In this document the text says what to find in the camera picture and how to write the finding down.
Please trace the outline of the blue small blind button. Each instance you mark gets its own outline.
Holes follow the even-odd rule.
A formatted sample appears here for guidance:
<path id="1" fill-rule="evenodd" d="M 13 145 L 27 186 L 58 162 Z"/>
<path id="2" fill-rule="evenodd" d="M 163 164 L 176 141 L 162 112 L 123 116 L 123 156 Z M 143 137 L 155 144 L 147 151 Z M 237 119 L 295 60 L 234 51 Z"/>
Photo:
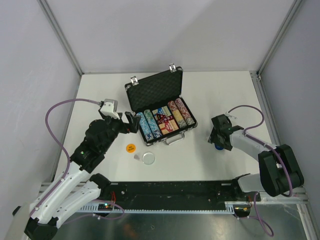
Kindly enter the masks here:
<path id="1" fill-rule="evenodd" d="M 217 150 L 219 150 L 219 151 L 221 151 L 221 150 L 224 149 L 223 147 L 221 147 L 221 146 L 219 146 L 219 145 L 217 145 L 217 144 L 215 144 L 214 146 L 215 146 L 215 148 L 216 148 Z"/>

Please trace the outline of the orange big blind button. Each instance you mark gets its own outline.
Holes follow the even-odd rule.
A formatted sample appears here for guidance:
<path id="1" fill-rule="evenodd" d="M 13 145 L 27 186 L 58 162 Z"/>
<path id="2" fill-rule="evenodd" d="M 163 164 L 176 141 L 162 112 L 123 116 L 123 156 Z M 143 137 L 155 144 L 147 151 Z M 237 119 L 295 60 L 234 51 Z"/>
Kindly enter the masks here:
<path id="1" fill-rule="evenodd" d="M 134 153 L 136 151 L 136 146 L 133 143 L 130 143 L 126 146 L 126 151 L 128 153 Z"/>

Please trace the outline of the red card deck box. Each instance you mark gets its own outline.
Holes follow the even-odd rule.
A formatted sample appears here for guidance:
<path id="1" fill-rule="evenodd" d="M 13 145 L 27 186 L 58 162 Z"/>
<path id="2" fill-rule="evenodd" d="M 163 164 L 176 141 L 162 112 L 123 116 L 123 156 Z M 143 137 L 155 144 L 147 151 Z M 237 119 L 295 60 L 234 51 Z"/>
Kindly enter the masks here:
<path id="1" fill-rule="evenodd" d="M 161 119 L 158 126 L 163 135 L 167 135 L 179 129 L 179 126 L 173 116 Z"/>

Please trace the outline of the clear dealer button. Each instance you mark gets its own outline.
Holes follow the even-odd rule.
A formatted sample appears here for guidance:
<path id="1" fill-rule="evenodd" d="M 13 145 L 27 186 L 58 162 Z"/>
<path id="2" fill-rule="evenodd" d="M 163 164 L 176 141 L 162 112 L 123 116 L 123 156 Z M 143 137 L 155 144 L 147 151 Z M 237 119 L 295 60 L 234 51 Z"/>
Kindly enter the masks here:
<path id="1" fill-rule="evenodd" d="M 145 165 L 152 165 L 156 160 L 155 155 L 152 152 L 146 152 L 142 156 L 142 162 Z"/>

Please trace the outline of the triangular all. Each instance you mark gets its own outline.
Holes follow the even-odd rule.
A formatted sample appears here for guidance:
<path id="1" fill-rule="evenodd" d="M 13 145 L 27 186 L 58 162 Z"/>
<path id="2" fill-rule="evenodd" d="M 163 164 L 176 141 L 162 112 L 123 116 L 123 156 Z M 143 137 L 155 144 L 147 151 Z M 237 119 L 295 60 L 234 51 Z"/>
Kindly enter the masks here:
<path id="1" fill-rule="evenodd" d="M 162 113 L 156 113 L 155 118 L 156 118 L 158 124 L 162 124 L 167 120 L 167 116 Z"/>

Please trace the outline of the blue card deck box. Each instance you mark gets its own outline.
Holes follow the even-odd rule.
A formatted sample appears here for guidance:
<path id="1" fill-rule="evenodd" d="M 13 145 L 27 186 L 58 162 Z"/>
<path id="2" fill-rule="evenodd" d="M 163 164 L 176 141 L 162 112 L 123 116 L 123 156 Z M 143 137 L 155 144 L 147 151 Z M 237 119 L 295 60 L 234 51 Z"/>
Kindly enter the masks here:
<path id="1" fill-rule="evenodd" d="M 157 117 L 158 115 L 169 117 L 172 115 L 168 106 L 163 106 L 163 107 L 159 107 L 157 109 L 154 109 L 152 111 L 152 113 L 153 113 L 154 117 Z"/>

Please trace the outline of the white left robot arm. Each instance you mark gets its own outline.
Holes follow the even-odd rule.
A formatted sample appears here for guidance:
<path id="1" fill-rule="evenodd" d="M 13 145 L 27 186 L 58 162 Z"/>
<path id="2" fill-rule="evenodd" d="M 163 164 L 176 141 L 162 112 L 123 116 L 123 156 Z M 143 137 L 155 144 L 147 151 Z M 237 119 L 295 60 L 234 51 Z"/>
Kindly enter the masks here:
<path id="1" fill-rule="evenodd" d="M 51 240 L 58 229 L 85 204 L 105 200 L 110 196 L 111 182 L 93 170 L 119 134 L 137 133 L 140 116 L 125 113 L 128 122 L 120 117 L 103 115 L 90 123 L 83 142 L 69 158 L 66 169 L 57 180 L 31 205 L 25 234 L 31 240 Z"/>

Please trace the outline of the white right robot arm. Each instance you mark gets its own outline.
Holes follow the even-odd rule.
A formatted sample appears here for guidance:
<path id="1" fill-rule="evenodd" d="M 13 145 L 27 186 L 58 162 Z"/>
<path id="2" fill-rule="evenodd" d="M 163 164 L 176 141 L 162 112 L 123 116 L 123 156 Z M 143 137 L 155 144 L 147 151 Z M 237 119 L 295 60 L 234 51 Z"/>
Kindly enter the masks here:
<path id="1" fill-rule="evenodd" d="M 227 151 L 238 149 L 258 162 L 259 173 L 235 178 L 237 184 L 230 188 L 231 196 L 242 201 L 249 192 L 266 192 L 271 197 L 290 197 L 293 189 L 304 185 L 305 179 L 292 148 L 287 144 L 274 145 L 232 125 L 227 115 L 211 119 L 213 129 L 208 142 Z"/>

